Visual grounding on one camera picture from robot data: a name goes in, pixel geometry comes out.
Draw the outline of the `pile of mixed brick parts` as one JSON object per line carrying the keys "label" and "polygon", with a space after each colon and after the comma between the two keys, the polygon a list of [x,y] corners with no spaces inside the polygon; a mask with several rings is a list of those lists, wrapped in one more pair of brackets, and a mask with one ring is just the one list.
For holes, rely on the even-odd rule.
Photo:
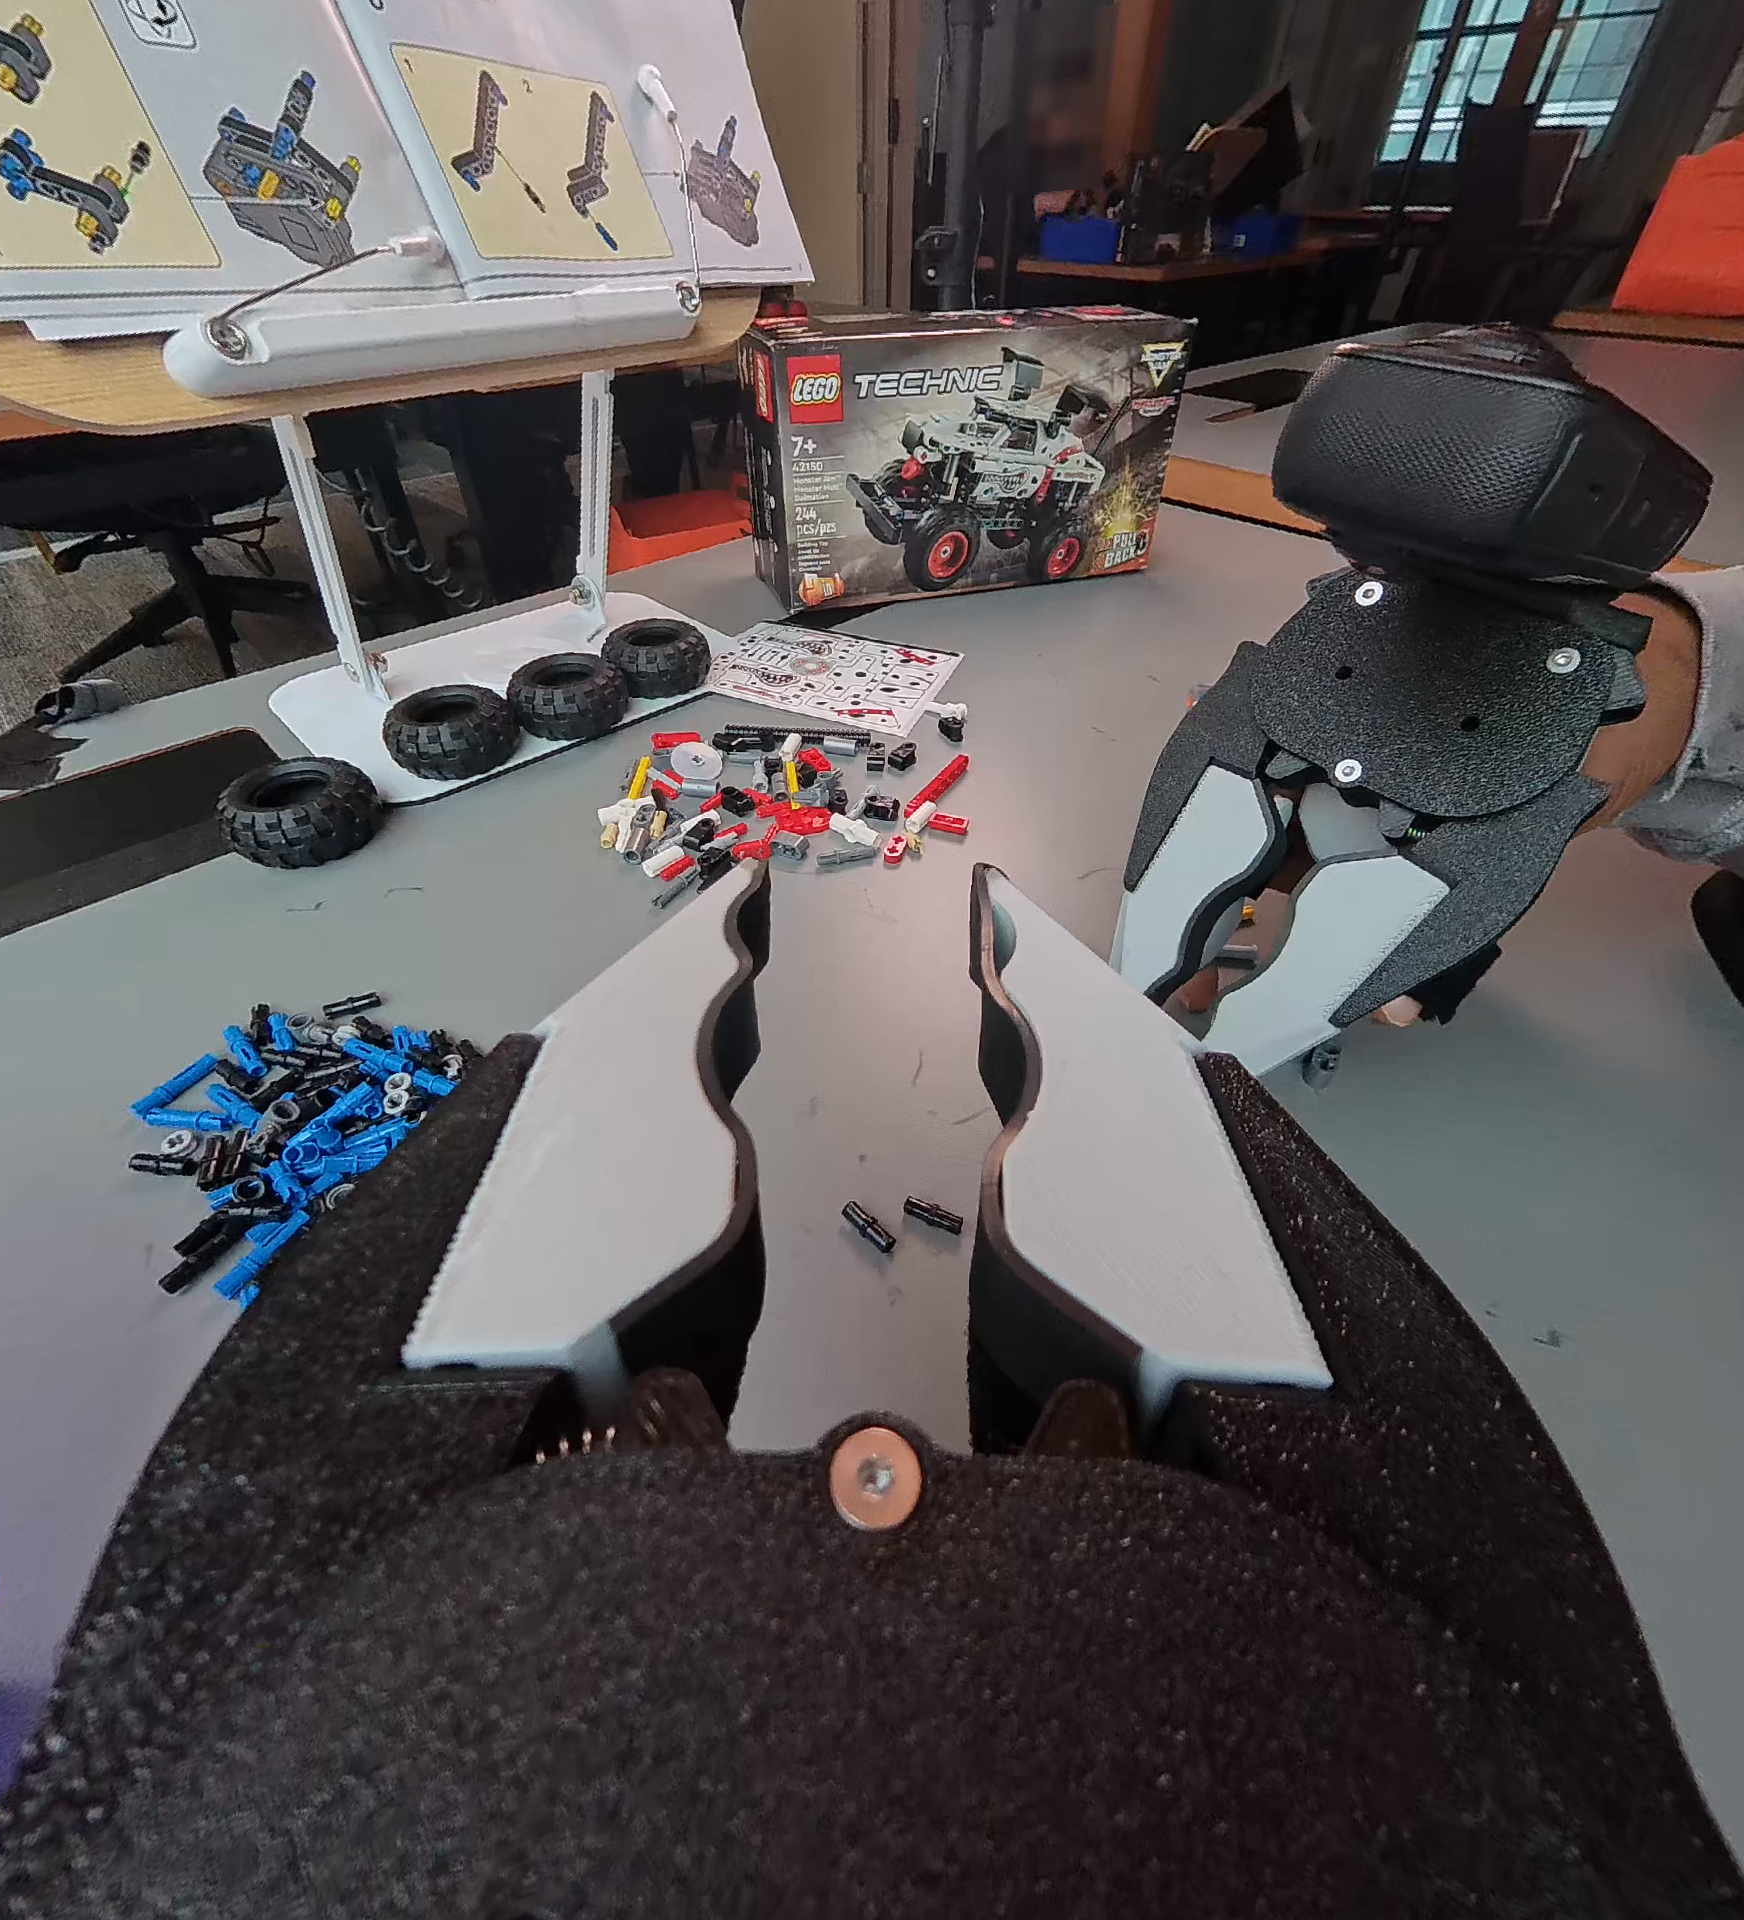
{"label": "pile of mixed brick parts", "polygon": [[972,834],[972,759],[956,717],[936,739],[736,725],[653,731],[597,806],[603,858],[654,910],[750,870],[871,879]]}

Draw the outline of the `wooden workbench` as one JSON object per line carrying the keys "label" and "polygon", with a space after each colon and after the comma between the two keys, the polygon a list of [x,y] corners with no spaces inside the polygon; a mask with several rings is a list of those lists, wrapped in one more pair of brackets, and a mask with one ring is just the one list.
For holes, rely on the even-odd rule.
{"label": "wooden workbench", "polygon": [[1380,233],[1304,233],[1293,246],[1266,254],[1198,254],[1156,264],[1058,261],[1023,258],[1001,307],[1130,305],[1148,312],[1217,318],[1222,326],[1305,329],[1358,305],[1382,261]]}

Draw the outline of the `orange storage crate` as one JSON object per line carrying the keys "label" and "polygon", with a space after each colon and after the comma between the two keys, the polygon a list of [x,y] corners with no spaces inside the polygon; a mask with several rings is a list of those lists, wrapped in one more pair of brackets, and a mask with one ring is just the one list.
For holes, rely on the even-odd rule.
{"label": "orange storage crate", "polygon": [[751,504],[729,488],[624,498],[610,506],[606,575],[753,536]]}

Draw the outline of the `building instruction booklet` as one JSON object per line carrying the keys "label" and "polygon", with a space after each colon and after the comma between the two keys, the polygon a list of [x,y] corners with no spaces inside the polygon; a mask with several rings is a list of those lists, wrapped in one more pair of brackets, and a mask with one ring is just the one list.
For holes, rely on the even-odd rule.
{"label": "building instruction booklet", "polygon": [[729,4],[0,4],[0,323],[811,282]]}

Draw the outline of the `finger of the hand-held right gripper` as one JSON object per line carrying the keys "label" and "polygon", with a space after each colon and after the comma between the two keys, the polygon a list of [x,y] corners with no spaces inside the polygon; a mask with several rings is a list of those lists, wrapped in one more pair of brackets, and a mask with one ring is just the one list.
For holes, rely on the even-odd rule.
{"label": "finger of the hand-held right gripper", "polygon": [[1449,891],[1382,838],[1375,808],[1333,785],[1305,788],[1295,821],[1314,864],[1278,939],[1217,999],[1201,1038],[1259,1074],[1333,1048],[1339,1007]]}
{"label": "finger of the hand-held right gripper", "polygon": [[1163,1007],[1204,969],[1220,919],[1280,870],[1290,826],[1292,799],[1255,777],[1207,768],[1144,876],[1126,887],[1111,969]]}

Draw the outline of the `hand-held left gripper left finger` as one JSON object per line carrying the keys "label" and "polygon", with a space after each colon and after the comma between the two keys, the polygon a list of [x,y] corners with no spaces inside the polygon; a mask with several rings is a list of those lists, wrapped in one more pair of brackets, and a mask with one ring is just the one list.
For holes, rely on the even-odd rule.
{"label": "hand-held left gripper left finger", "polygon": [[764,1310],[770,876],[742,864],[533,1029],[536,1057],[403,1341],[406,1373],[562,1373],[588,1412],[680,1370],[736,1403]]}

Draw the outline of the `open cardboard box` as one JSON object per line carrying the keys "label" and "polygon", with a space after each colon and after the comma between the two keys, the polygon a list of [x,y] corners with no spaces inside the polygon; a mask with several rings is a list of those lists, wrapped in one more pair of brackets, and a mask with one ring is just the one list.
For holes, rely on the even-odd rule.
{"label": "open cardboard box", "polygon": [[1287,187],[1305,170],[1298,120],[1292,85],[1281,81],[1217,127],[1200,128],[1190,152],[1205,167],[1212,219],[1234,220],[1280,206]]}

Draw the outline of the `white sticker sheet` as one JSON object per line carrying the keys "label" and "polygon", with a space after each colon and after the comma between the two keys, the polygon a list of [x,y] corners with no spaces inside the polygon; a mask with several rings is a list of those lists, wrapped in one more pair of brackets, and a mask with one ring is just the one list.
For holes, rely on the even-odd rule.
{"label": "white sticker sheet", "polygon": [[708,693],[796,717],[807,731],[905,737],[932,717],[963,653],[756,623],[716,649]]}

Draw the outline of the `black office chair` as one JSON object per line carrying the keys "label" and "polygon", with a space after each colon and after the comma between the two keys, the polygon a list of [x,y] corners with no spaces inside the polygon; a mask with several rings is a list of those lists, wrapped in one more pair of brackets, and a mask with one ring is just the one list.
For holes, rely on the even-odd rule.
{"label": "black office chair", "polygon": [[140,549],[165,563],[170,587],[143,602],[111,637],[77,654],[56,675],[74,685],[135,650],[167,642],[187,621],[204,627],[221,679],[234,676],[231,583],[200,561],[219,515],[273,493],[281,478],[258,446],[169,452],[56,477],[42,517],[24,522],[41,536],[70,536],[54,559],[77,570],[102,552]]}

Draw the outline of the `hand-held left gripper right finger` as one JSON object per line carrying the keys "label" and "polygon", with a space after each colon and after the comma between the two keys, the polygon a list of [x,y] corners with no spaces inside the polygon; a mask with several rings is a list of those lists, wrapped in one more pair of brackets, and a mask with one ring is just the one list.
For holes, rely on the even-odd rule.
{"label": "hand-held left gripper right finger", "polygon": [[971,1331],[1011,1389],[1071,1379],[1162,1420],[1184,1386],[1332,1371],[1196,1040],[991,864],[971,887],[981,1171]]}

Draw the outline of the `person's right hand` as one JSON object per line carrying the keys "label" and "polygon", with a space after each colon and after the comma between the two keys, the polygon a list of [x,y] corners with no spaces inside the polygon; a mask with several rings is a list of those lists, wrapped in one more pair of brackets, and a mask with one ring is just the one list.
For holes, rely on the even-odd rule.
{"label": "person's right hand", "polygon": [[[1683,755],[1696,721],[1702,665],[1696,611],[1668,587],[1628,593],[1620,604],[1650,623],[1650,635],[1633,654],[1646,703],[1633,719],[1602,727],[1587,746],[1579,774],[1603,788],[1603,803],[1579,823],[1577,838],[1615,826],[1629,808],[1665,781]],[[1421,1020],[1450,1020],[1496,957],[1496,948],[1468,957],[1460,966],[1429,981],[1423,990],[1391,999],[1370,1020],[1395,1029]]]}

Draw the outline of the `toy truck set box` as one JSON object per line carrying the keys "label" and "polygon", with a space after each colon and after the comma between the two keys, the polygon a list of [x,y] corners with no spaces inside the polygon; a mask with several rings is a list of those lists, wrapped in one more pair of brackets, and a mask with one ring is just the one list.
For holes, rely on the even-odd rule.
{"label": "toy truck set box", "polygon": [[1142,572],[1196,322],[770,318],[740,343],[757,578],[791,612]]}

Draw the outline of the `white book stand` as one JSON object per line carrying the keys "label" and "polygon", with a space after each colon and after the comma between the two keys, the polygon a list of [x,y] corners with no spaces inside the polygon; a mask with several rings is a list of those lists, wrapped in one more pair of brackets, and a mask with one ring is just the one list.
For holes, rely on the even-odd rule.
{"label": "white book stand", "polygon": [[[264,301],[219,322],[146,335],[54,343],[0,323],[0,408],[111,436],[267,422],[335,641],[335,665],[279,685],[269,709],[310,755],[340,758],[390,806],[435,802],[484,776],[429,780],[385,750],[396,701],[455,685],[502,693],[549,654],[594,656],[609,631],[672,611],[609,589],[615,372],[729,358],[753,323],[753,289],[699,291],[676,275],[588,282],[574,291],[455,304],[283,310]],[[523,611],[476,612],[378,654],[360,635],[342,576],[310,419],[362,406],[580,383],[580,541],[569,589]]]}

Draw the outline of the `grey desk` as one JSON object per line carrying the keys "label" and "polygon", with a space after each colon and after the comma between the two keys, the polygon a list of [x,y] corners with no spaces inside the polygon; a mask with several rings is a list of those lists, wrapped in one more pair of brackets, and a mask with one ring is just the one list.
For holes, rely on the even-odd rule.
{"label": "grey desk", "polygon": [[[967,841],[771,884],[759,1147],[767,1284],[736,1440],[857,1410],[967,1439],[967,1253],[899,1225],[968,1210],[993,1113],[971,866],[1102,951],[1134,816],[1190,688],[1268,637],[1318,541],[1169,508],[1148,570],[862,615],[963,654]],[[127,1171],[128,1102],[256,1000],[360,990],[491,1045],[653,925],[597,849],[628,771],[597,741],[388,816],[305,873],[221,858],[0,941],[0,1792],[117,1511],[234,1311],[169,1298],[198,1218]],[[1744,1012],[1699,948],[1699,870],[1579,839],[1454,1022],[1369,1027],[1322,1090],[1276,1090],[1494,1341],[1579,1481],[1682,1744],[1744,1865]],[[899,1228],[878,1257],[846,1200]]]}

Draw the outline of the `orange bag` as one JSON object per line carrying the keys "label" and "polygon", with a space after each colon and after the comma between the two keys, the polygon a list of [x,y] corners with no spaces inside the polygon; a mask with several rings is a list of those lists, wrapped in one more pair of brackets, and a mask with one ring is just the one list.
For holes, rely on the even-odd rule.
{"label": "orange bag", "polygon": [[1744,132],[1675,158],[1611,310],[1744,319]]}

